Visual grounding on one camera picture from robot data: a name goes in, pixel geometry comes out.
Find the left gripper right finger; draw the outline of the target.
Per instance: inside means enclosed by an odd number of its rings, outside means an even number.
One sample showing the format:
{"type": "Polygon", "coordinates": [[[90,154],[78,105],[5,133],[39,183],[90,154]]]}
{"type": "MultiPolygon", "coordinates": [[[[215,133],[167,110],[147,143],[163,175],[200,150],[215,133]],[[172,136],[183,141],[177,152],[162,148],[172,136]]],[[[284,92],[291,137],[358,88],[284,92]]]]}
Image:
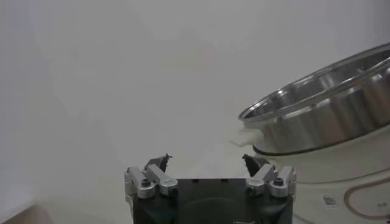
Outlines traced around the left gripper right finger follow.
{"type": "Polygon", "coordinates": [[[297,172],[291,166],[278,170],[263,158],[243,155],[250,177],[246,179],[246,194],[250,197],[263,195],[265,191],[276,198],[295,196],[297,172]]]}

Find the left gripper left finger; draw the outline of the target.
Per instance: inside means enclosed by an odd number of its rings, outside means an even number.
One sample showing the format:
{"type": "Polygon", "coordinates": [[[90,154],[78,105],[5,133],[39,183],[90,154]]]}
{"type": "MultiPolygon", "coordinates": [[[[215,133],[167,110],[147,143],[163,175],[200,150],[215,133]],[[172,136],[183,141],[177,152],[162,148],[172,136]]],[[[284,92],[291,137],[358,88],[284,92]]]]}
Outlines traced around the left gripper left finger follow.
{"type": "Polygon", "coordinates": [[[150,159],[142,169],[137,166],[128,167],[124,172],[127,199],[133,196],[140,199],[150,199],[158,193],[165,197],[175,196],[179,182],[165,173],[170,158],[172,156],[166,154],[150,159]]]}

